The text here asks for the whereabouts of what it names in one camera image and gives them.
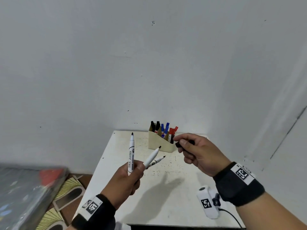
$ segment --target printed marker tag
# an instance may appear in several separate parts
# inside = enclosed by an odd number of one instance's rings
[[[89,199],[78,213],[88,221],[102,203],[103,202],[95,196],[92,199]]]
[[[254,179],[255,174],[253,174],[249,169],[240,164],[235,164],[231,169],[246,185],[249,185]]]

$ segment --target black cable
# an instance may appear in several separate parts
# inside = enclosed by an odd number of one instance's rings
[[[241,229],[244,229],[244,228],[242,228],[241,224],[239,223],[239,221],[237,220],[237,218],[236,218],[232,213],[230,213],[229,211],[227,211],[227,210],[225,210],[225,209],[222,209],[222,208],[219,208],[219,210],[220,210],[220,211],[225,211],[225,212],[229,213],[229,214],[237,221],[237,223],[239,224],[240,228],[241,228]]]

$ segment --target beige pen holder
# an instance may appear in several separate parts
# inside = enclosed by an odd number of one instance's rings
[[[161,127],[158,130],[158,133],[152,132],[152,127],[150,126],[148,130],[148,148],[149,149],[156,149],[161,146],[160,151],[164,152],[174,152],[177,148],[174,143],[169,143],[161,137]]]

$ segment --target white marker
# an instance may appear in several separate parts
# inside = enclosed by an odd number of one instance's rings
[[[165,158],[165,156],[153,160],[146,169],[148,169],[149,167],[151,167],[151,166],[157,164],[158,162],[162,161],[163,158]]]
[[[147,168],[149,166],[149,164],[153,161],[153,159],[156,158],[156,156],[158,155],[158,152],[160,150],[161,146],[158,147],[155,151],[153,151],[149,157],[147,158],[147,160],[144,162],[144,166],[145,168]]]
[[[133,133],[131,133],[130,144],[129,144],[128,175],[132,173],[133,165],[134,165],[134,137]]]

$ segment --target person's right hand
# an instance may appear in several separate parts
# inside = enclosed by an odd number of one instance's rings
[[[195,141],[195,145],[187,141],[191,139]],[[179,141],[183,147],[183,149],[178,148],[178,152],[183,152],[185,163],[194,164],[210,177],[215,176],[231,163],[218,147],[205,137],[185,133],[175,136],[174,141]]]

